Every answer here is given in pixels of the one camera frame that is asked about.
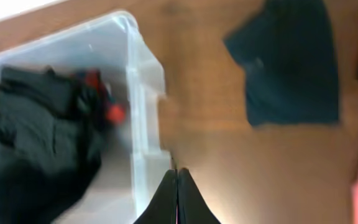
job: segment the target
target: wooden table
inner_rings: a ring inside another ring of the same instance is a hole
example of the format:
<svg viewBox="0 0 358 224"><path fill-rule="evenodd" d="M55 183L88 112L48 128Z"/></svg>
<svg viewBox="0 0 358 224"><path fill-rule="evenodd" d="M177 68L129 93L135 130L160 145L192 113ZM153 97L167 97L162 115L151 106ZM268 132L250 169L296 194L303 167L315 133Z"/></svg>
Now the wooden table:
<svg viewBox="0 0 358 224"><path fill-rule="evenodd" d="M162 145L223 223L352 221L358 163L358 0L326 0L341 78L339 126L251 129L244 72L222 38L259 0L71 0L0 22L0 51L115 9L135 15L166 71Z"/></svg>

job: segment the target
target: black cloth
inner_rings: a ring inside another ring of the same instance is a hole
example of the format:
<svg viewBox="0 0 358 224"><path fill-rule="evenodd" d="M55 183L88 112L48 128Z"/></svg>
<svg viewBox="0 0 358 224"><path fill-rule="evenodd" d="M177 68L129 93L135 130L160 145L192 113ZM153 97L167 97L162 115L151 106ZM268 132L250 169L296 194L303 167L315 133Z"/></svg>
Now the black cloth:
<svg viewBox="0 0 358 224"><path fill-rule="evenodd" d="M188 169L168 170L135 224L218 224Z"/></svg>
<svg viewBox="0 0 358 224"><path fill-rule="evenodd" d="M337 61L321 0L268 0L224 43L245 68L252 126L338 122Z"/></svg>
<svg viewBox="0 0 358 224"><path fill-rule="evenodd" d="M5 67L0 82L0 223L50 223L100 165L97 93L54 73Z"/></svg>

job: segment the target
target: white plastic bin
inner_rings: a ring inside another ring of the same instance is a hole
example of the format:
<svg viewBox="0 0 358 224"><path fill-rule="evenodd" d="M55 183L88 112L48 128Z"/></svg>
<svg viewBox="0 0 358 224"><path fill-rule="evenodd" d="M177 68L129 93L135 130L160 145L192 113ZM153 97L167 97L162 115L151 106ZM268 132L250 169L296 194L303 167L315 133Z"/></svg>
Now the white plastic bin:
<svg viewBox="0 0 358 224"><path fill-rule="evenodd" d="M165 94L163 68L139 34L136 20L117 11L0 53L0 66L57 72L98 68L112 92L129 102L127 123L103 156L102 168L84 199L60 223L132 223L144 211L170 156L161 151L158 98Z"/></svg>

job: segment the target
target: brown wooden surface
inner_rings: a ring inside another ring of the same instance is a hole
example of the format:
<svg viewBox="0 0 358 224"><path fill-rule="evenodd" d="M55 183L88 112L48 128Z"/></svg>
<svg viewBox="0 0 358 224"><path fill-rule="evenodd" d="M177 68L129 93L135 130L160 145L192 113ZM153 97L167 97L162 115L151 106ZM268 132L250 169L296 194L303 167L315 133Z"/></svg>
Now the brown wooden surface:
<svg viewBox="0 0 358 224"><path fill-rule="evenodd" d="M0 51L127 9L166 71L162 144L223 223L351 223L358 161L358 0L327 0L341 77L339 126L251 129L244 72L222 38L259 0L71 0L0 22Z"/></svg>

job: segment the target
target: storage box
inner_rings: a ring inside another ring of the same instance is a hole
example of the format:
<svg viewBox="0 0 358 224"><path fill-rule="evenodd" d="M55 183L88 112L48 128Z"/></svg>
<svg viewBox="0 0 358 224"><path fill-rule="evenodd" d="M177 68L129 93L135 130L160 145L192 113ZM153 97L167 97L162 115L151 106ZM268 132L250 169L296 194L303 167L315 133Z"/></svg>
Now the storage box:
<svg viewBox="0 0 358 224"><path fill-rule="evenodd" d="M62 223L132 223L149 204L170 156L161 151L158 98L163 68L145 45L136 20L118 11L0 53L0 66L59 73L98 68L113 95L127 102L126 124L117 128L102 168L82 201Z"/></svg>

